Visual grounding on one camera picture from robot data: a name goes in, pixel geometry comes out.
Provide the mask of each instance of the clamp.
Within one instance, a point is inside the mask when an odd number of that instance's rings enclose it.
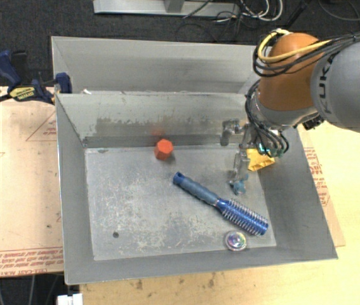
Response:
[[[26,59],[27,54],[21,51],[11,54],[5,50],[0,53],[0,75],[10,81],[8,98],[13,98],[18,102],[36,100],[54,104],[54,94],[46,89],[45,84],[55,84],[55,93],[72,93],[71,80],[65,72],[58,73],[54,80],[46,83],[39,78],[32,79],[29,85],[22,85],[22,82],[29,80],[25,71]]]

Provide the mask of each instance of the yellow cable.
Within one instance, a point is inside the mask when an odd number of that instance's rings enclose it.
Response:
[[[265,48],[266,44],[276,35],[287,35],[287,34],[291,34],[291,32],[289,32],[288,30],[285,30],[285,29],[276,29],[275,31],[271,32],[268,36],[266,36],[266,38],[260,43],[258,49],[257,49],[257,55],[258,55],[258,58],[261,60],[261,61],[264,61],[268,64],[271,64],[271,63],[274,63],[274,62],[278,62],[280,60],[283,60],[285,58],[288,58],[288,57],[292,57],[293,55],[296,55],[298,53],[302,53],[302,52],[307,52],[307,51],[311,51],[311,50],[315,50],[316,48],[322,46],[322,45],[325,45],[326,43],[328,43],[329,41],[331,41],[330,39],[329,40],[326,40],[326,41],[320,41],[318,43],[315,43],[315,44],[312,44],[312,45],[308,45],[308,46],[305,46],[303,48],[299,48],[297,50],[294,50],[294,51],[290,51],[290,52],[287,52],[287,53],[284,53],[284,54],[280,54],[280,55],[276,55],[274,57],[266,57],[263,55],[263,49]]]

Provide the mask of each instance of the orange cube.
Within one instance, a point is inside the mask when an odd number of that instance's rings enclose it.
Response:
[[[166,139],[161,139],[154,148],[154,154],[156,155],[157,159],[166,160],[171,156],[174,147],[171,141]]]

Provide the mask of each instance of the blue clamp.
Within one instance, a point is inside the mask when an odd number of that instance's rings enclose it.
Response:
[[[41,80],[33,79],[30,85],[21,85],[22,79],[11,63],[11,53],[6,50],[0,53],[0,75],[10,81],[8,95],[18,102],[36,100],[44,103],[54,104],[54,94],[50,93]],[[61,72],[51,81],[58,85],[60,93],[72,93],[70,77]]]

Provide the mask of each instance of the blue brush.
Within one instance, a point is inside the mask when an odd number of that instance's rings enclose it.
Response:
[[[224,200],[219,198],[219,196],[208,190],[206,187],[203,187],[179,172],[174,175],[173,182],[175,185],[182,187],[198,199],[218,208],[226,219],[252,235],[263,235],[269,227],[267,219],[258,213],[250,210],[248,207],[235,200]]]

